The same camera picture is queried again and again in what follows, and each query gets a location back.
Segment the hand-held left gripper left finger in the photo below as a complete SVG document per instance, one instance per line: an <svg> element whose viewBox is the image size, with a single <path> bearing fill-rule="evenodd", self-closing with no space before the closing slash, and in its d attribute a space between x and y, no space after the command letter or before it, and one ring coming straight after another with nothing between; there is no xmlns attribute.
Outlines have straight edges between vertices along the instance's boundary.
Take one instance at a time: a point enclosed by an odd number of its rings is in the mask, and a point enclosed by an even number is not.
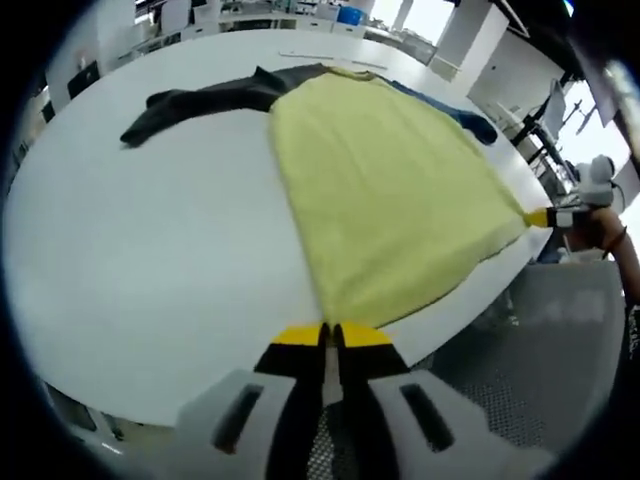
<svg viewBox="0 0 640 480"><path fill-rule="evenodd" d="M325 324L277 335L251 370L187 403L172 441L175 479L303 479L322 408Z"/></svg>

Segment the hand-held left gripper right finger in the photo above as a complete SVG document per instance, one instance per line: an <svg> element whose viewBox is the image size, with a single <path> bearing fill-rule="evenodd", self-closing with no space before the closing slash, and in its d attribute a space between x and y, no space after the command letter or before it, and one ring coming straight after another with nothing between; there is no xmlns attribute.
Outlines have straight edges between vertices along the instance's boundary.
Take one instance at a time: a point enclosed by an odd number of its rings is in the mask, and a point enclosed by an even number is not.
<svg viewBox="0 0 640 480"><path fill-rule="evenodd" d="M343 409L363 479L536 479L539 448L493 433L484 410L427 370L411 370L390 338L334 328Z"/></svg>

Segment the person's right hand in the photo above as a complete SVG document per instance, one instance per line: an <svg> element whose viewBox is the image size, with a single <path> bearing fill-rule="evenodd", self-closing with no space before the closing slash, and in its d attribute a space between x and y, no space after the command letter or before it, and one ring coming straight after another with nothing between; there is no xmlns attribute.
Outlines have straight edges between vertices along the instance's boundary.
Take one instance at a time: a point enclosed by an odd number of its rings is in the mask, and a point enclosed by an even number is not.
<svg viewBox="0 0 640 480"><path fill-rule="evenodd" d="M591 211L588 221L576 232L584 246L610 251L626 235L626 227L619 215L607 207Z"/></svg>

